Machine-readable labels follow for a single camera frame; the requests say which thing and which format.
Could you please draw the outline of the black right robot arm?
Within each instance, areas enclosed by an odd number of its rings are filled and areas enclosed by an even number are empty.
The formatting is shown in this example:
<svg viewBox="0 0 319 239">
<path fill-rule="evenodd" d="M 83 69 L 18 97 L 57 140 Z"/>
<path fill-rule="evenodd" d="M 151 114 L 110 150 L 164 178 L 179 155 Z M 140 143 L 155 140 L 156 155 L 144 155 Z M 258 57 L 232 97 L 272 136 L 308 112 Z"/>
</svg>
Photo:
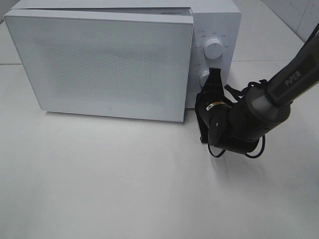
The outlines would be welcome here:
<svg viewBox="0 0 319 239">
<path fill-rule="evenodd" d="M 291 103 L 319 82 L 319 28 L 293 60 L 270 80 L 250 82 L 239 91 L 222 85 L 221 69 L 210 68 L 196 96 L 200 141 L 207 147 L 258 158 L 266 133 L 288 119 Z"/>
</svg>

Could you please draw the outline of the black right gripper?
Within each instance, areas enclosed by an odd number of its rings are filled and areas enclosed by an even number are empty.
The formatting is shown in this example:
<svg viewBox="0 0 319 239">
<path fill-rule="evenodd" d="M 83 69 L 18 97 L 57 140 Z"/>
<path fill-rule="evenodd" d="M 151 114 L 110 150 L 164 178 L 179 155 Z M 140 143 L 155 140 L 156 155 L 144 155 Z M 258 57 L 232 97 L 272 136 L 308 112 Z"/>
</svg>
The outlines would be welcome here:
<svg viewBox="0 0 319 239">
<path fill-rule="evenodd" d="M 195 114 L 200 130 L 201 143 L 209 142 L 211 119 L 222 109 L 230 108 L 233 103 L 225 97 L 221 69 L 209 68 L 209 75 L 200 93 L 196 96 Z"/>
</svg>

